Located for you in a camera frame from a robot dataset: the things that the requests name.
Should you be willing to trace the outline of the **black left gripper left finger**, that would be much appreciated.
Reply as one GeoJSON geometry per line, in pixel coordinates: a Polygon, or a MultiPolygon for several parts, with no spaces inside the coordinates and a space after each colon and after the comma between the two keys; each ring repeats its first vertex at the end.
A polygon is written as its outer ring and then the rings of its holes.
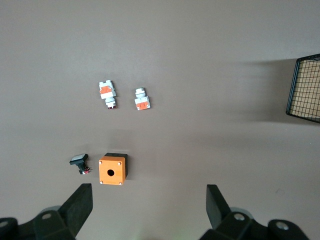
{"type": "Polygon", "coordinates": [[[2,240],[75,240],[93,210],[90,183],[81,184],[61,205],[48,207],[24,224],[14,217],[0,219],[2,240]]]}

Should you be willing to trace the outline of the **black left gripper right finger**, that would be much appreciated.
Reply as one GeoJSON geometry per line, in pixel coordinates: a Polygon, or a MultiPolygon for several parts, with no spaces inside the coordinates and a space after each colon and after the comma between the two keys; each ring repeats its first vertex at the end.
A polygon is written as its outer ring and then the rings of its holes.
{"type": "Polygon", "coordinates": [[[211,224],[201,240],[307,240],[293,222],[273,219],[264,226],[248,214],[232,210],[218,186],[206,186],[206,213],[211,224]]]}

